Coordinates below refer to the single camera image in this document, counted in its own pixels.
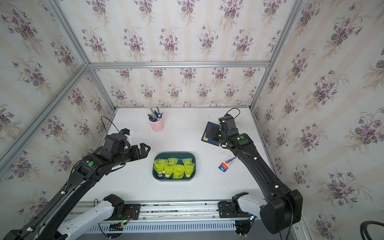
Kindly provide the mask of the yellow shuttlecock five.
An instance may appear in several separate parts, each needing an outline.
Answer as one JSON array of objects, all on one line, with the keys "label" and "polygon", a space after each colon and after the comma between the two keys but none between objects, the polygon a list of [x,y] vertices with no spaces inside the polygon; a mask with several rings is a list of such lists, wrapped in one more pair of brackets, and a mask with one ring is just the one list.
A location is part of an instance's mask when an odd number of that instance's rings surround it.
[{"label": "yellow shuttlecock five", "polygon": [[168,160],[165,159],[156,159],[154,161],[154,170],[156,171],[157,175],[161,177],[164,173],[165,164]]}]

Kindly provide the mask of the yellow shuttlecock seven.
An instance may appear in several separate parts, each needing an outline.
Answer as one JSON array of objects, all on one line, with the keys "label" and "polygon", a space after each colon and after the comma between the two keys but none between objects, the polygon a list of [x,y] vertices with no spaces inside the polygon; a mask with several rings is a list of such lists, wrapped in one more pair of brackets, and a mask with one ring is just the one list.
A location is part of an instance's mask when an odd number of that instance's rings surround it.
[{"label": "yellow shuttlecock seven", "polygon": [[178,158],[168,158],[167,164],[170,166],[174,166],[178,163],[179,159]]}]

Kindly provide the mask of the yellow shuttlecock nine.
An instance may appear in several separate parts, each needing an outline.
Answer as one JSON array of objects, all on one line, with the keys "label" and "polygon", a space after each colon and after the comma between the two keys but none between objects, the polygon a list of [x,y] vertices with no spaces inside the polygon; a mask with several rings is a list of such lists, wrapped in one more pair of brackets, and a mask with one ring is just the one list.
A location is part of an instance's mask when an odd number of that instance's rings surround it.
[{"label": "yellow shuttlecock nine", "polygon": [[175,165],[174,166],[170,166],[167,163],[165,164],[165,166],[164,166],[164,173],[165,173],[165,178],[166,179],[169,179],[171,177],[171,175],[174,173],[174,168],[175,168]]}]

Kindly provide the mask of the teal plastic storage box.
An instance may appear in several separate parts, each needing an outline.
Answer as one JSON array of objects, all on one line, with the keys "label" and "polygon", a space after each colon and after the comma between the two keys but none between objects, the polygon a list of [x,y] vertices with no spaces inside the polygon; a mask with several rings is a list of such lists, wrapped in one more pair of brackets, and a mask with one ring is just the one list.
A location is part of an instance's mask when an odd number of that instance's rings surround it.
[{"label": "teal plastic storage box", "polygon": [[158,181],[189,181],[196,175],[196,158],[189,152],[159,153],[153,163],[152,174]]}]

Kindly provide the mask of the yellow shuttlecock eight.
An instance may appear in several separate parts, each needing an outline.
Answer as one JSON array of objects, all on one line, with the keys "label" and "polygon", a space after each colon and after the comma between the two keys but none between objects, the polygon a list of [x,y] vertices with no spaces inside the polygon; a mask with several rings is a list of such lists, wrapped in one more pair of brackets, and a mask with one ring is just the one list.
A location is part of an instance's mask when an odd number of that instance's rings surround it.
[{"label": "yellow shuttlecock eight", "polygon": [[184,165],[192,165],[193,164],[193,159],[192,158],[182,159],[182,162],[183,162]]}]

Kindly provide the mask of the yellow shuttlecock four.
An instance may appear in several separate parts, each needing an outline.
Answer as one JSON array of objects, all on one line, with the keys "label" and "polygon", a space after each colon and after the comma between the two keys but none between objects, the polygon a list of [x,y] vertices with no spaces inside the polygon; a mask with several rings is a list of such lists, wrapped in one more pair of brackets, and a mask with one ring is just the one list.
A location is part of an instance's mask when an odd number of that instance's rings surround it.
[{"label": "yellow shuttlecock four", "polygon": [[185,166],[184,165],[175,165],[173,172],[173,179],[182,179],[185,174]]}]

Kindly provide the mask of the yellow shuttlecock twelve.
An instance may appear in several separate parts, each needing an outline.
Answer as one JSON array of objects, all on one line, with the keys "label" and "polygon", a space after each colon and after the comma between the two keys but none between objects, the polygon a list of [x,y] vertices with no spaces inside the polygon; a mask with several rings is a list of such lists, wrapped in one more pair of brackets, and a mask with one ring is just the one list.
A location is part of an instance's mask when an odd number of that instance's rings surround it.
[{"label": "yellow shuttlecock twelve", "polygon": [[191,178],[192,174],[195,171],[195,164],[190,163],[190,164],[184,164],[184,169],[185,169],[185,176],[187,179]]}]

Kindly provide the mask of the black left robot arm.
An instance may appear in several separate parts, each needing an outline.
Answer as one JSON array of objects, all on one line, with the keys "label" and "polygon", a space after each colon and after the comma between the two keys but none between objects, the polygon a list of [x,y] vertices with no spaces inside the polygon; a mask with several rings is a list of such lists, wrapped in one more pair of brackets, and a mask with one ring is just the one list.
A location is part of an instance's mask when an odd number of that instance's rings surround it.
[{"label": "black left robot arm", "polygon": [[39,214],[19,230],[11,230],[5,240],[68,240],[68,234],[59,232],[59,226],[79,200],[113,168],[145,159],[151,147],[141,143],[129,148],[125,144],[114,151],[98,147],[76,163],[66,184]]}]

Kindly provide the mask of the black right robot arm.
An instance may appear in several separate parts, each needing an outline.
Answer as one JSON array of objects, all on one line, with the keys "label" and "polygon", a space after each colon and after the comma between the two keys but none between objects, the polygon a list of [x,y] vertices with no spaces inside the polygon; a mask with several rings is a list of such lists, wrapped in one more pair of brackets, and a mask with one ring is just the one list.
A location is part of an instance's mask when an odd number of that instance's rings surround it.
[{"label": "black right robot arm", "polygon": [[230,150],[249,170],[260,187],[266,204],[260,210],[260,218],[267,230],[276,234],[301,221],[303,196],[298,190],[290,190],[266,164],[247,134],[222,131],[218,125],[209,128],[209,140]]}]

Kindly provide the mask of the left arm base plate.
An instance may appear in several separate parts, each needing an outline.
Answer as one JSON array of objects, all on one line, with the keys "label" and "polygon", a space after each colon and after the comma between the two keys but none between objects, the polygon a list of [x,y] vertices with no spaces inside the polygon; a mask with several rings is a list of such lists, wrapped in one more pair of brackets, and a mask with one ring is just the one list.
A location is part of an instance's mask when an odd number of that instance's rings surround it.
[{"label": "left arm base plate", "polygon": [[140,214],[140,204],[124,204],[113,208],[112,215],[106,221],[138,220]]}]

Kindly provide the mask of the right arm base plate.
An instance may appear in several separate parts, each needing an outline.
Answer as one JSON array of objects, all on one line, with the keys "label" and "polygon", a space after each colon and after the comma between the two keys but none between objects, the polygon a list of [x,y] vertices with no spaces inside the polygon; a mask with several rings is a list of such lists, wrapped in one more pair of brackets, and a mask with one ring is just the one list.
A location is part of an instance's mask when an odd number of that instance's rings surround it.
[{"label": "right arm base plate", "polygon": [[218,203],[220,218],[259,218],[263,203],[239,199],[237,201],[221,201]]}]

